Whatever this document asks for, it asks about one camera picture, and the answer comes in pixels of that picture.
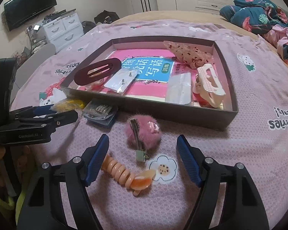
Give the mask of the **yellow bangles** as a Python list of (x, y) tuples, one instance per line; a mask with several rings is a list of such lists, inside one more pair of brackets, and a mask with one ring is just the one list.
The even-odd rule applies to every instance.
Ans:
[(58, 113), (71, 110), (83, 110), (87, 104), (80, 99), (64, 99), (51, 106), (51, 110)]

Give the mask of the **clear box of hairpins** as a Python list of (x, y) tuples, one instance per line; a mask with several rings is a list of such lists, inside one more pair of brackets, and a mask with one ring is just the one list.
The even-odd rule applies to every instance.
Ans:
[(111, 128), (116, 121), (118, 107), (100, 100), (91, 100), (83, 109), (82, 116), (88, 122), (104, 128)]

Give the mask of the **maroon oval hair clip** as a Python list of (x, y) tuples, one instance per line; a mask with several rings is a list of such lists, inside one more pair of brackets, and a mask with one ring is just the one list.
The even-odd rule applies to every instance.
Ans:
[(115, 74), (122, 67), (118, 58), (110, 58), (88, 65), (76, 72), (74, 81), (77, 85), (84, 86)]

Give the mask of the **white earring card packet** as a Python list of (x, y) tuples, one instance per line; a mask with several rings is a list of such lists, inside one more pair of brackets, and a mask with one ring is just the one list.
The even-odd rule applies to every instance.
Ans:
[(105, 84), (104, 87), (116, 92), (124, 94), (129, 86), (133, 83), (138, 75), (138, 69), (125, 69), (118, 70)]

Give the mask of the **pink fluffy pompom clip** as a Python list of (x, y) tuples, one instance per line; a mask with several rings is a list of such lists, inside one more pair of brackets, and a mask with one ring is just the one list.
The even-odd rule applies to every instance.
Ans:
[(127, 143), (136, 151), (136, 162), (149, 159), (148, 151), (161, 142), (162, 132), (156, 119), (149, 115), (133, 115), (125, 124)]

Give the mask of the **cream hair claw clip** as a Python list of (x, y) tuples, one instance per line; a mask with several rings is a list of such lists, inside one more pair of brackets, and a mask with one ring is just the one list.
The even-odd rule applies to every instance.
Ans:
[(197, 68), (192, 92), (207, 101), (210, 106), (217, 108), (221, 105), (226, 92), (219, 81), (212, 64), (207, 63)]

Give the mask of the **clear plastic jewelry packet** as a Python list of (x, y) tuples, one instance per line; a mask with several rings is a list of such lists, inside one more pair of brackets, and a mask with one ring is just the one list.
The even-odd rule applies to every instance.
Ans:
[(191, 73), (177, 74), (169, 78), (165, 102), (181, 105), (191, 103)]

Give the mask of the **green garment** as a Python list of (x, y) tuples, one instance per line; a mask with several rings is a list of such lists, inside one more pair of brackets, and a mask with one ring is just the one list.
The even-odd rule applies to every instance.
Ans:
[(6, 220), (15, 220), (15, 223), (18, 223), (26, 192), (27, 189), (22, 189), (16, 201), (14, 201), (14, 199), (10, 196), (8, 196), (5, 200), (0, 198), (0, 213)]

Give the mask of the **white drawer cabinet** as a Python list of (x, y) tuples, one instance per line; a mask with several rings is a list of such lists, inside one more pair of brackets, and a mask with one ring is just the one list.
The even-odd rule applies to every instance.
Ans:
[(55, 46), (56, 53), (67, 48), (83, 35), (83, 26), (76, 11), (44, 24), (38, 31), (40, 38), (45, 39), (47, 44)]

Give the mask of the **pink book in box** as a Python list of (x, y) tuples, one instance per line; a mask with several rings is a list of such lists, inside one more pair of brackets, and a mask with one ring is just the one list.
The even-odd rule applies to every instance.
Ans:
[(169, 78), (189, 72), (191, 73), (191, 103), (197, 100), (192, 93), (197, 70), (175, 61), (174, 55), (166, 49), (115, 50), (107, 58), (120, 59), (122, 68), (139, 70), (137, 77), (123, 94), (126, 97), (165, 102)]

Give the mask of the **black bag on floor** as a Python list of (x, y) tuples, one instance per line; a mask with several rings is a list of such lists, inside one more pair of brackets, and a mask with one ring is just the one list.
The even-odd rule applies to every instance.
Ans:
[(94, 17), (94, 21), (83, 21), (82, 27), (84, 34), (95, 28), (99, 24), (111, 24), (114, 21), (117, 21), (119, 16), (116, 12), (104, 10), (96, 17)]

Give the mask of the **dark shallow cardboard box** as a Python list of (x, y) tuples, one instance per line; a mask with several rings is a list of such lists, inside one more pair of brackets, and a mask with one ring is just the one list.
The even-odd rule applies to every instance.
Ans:
[[(174, 59), (166, 42), (209, 53), (204, 66)], [(112, 39), (62, 82), (68, 97), (116, 105), (121, 111), (225, 130), (238, 113), (226, 60), (215, 41), (180, 36)]]

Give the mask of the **pink floral clothing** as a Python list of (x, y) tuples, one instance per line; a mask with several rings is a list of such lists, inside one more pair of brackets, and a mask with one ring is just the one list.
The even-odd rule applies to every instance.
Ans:
[(276, 48), (278, 55), (288, 65), (288, 27), (274, 25), (263, 38)]

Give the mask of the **teal floral quilt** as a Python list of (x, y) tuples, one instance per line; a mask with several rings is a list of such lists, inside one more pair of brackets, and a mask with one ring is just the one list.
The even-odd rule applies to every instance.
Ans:
[(284, 11), (270, 0), (233, 0), (219, 11), (228, 22), (254, 34), (266, 34), (273, 26), (288, 27)]

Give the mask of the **wall mounted black television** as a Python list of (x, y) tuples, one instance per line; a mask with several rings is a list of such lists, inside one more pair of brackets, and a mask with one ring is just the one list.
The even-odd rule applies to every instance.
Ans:
[(12, 31), (56, 5), (56, 0), (9, 0), (4, 4), (7, 28)]

